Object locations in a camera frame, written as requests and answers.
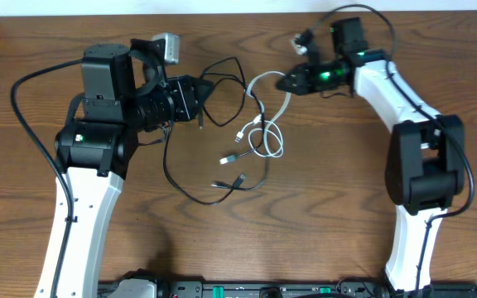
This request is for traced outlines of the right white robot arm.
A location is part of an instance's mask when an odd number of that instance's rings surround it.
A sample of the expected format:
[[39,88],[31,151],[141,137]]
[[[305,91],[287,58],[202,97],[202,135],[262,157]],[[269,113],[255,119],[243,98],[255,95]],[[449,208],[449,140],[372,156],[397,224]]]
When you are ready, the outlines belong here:
[[472,172],[464,152],[464,126],[422,100],[398,73],[392,52],[370,49],[359,18],[330,26],[335,58],[320,60],[313,29],[291,44],[307,61],[276,86],[295,95],[349,86],[390,132],[385,185],[396,206],[393,248],[384,268],[386,286],[377,297],[431,296],[430,264],[438,229]]

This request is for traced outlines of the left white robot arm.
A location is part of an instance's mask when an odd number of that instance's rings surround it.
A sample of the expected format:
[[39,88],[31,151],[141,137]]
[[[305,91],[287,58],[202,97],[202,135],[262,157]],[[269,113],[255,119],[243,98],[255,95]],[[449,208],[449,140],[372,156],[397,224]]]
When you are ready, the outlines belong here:
[[166,76],[179,47],[161,38],[91,46],[84,91],[55,139],[56,207],[37,297],[94,297],[104,242],[138,134],[195,118],[209,81]]

